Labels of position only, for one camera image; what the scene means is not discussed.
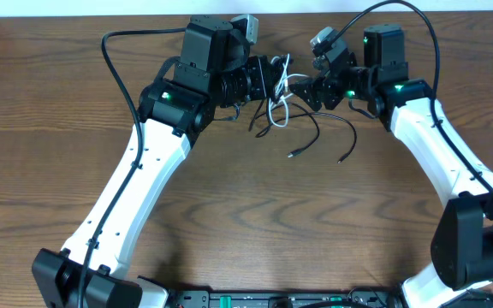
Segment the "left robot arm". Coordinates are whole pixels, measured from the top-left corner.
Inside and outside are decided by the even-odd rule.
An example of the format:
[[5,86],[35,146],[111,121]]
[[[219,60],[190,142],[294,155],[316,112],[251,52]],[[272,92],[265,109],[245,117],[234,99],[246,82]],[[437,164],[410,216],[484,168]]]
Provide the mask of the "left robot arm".
[[216,108],[274,98],[284,59],[254,56],[258,20],[194,15],[181,53],[166,59],[138,101],[121,161],[59,252],[41,250],[32,273],[49,307],[164,307],[167,288],[127,278],[142,228],[171,175],[213,122]]

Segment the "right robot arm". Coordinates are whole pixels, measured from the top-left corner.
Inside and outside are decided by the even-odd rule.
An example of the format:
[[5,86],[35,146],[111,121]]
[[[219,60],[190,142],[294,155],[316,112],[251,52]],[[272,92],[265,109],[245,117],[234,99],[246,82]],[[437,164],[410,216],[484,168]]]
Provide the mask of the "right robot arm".
[[318,74],[292,85],[313,110],[362,100],[413,154],[443,204],[431,241],[431,263],[392,292],[389,307],[485,307],[493,294],[493,172],[470,150],[434,98],[430,86],[408,75],[400,26],[382,24],[363,33],[364,61],[332,27],[310,46]]

